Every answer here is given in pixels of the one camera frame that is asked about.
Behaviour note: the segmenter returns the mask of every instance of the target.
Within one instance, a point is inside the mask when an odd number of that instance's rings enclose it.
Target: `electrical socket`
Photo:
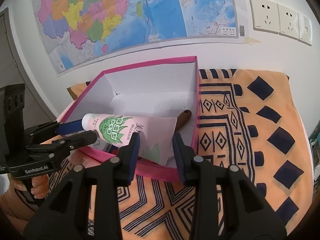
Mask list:
[[[310,19],[298,13],[299,18],[299,41],[312,45],[313,33]]]
[[[257,31],[280,32],[278,5],[268,0],[250,0],[253,28]]]
[[[281,4],[278,4],[278,9],[280,34],[297,40],[299,38],[298,13]]]

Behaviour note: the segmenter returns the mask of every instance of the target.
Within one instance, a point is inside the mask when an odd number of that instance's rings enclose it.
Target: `brand logo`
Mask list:
[[[37,172],[37,171],[47,170],[47,169],[48,169],[48,166],[43,166],[43,167],[40,167],[40,168],[35,168],[35,169],[31,169],[31,170],[25,170],[24,172],[26,174],[28,174],[28,173],[33,173],[33,172]]]

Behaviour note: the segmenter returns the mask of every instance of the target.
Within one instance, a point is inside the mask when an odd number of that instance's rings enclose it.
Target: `metal bolt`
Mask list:
[[[196,163],[201,163],[203,161],[203,158],[201,156],[195,156],[193,157],[193,160],[196,162]]]
[[[81,164],[77,164],[76,166],[73,167],[73,170],[75,172],[82,171],[82,169],[83,169],[83,166]]]
[[[229,169],[230,169],[231,171],[233,171],[233,172],[239,171],[239,167],[238,167],[237,165],[231,165],[231,166],[229,167]]]
[[[120,161],[120,158],[117,156],[110,158],[111,163],[118,163],[119,161]]]

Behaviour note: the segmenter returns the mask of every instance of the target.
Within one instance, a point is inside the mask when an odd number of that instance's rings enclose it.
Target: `box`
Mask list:
[[[179,131],[196,151],[198,143],[199,81],[197,58],[178,57],[137,63],[101,72],[68,109],[62,122],[82,119],[87,113],[177,117],[186,109],[190,121]],[[114,156],[94,147],[81,151],[103,162]],[[138,161],[136,174],[177,182],[172,156],[166,166]]]

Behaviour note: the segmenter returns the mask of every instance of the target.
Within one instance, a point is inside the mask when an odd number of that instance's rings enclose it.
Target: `socket hole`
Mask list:
[[[21,95],[20,95],[20,103],[21,103],[21,104],[23,104],[23,100],[24,100],[24,95],[21,94]]]
[[[8,108],[8,112],[10,113],[12,110],[12,99],[11,98],[8,98],[7,108]]]
[[[18,94],[16,94],[14,96],[14,107],[17,109],[18,105],[19,105],[19,96],[18,96]]]

